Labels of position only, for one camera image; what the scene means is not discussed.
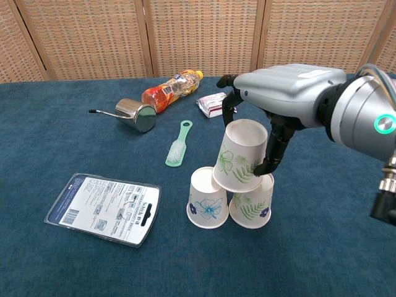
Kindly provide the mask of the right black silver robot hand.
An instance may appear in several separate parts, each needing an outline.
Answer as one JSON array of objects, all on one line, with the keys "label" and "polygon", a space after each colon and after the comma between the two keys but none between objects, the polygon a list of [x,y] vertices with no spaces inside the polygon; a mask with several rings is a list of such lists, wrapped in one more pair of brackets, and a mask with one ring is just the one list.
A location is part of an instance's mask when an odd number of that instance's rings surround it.
[{"label": "right black silver robot hand", "polygon": [[226,126],[233,121],[234,108],[242,102],[260,108],[270,119],[272,130],[265,157],[254,167],[255,176],[277,169],[296,131],[321,126],[317,115],[320,96],[337,89],[346,80],[342,69],[307,64],[271,66],[220,77],[218,88],[232,88],[222,102]]}]

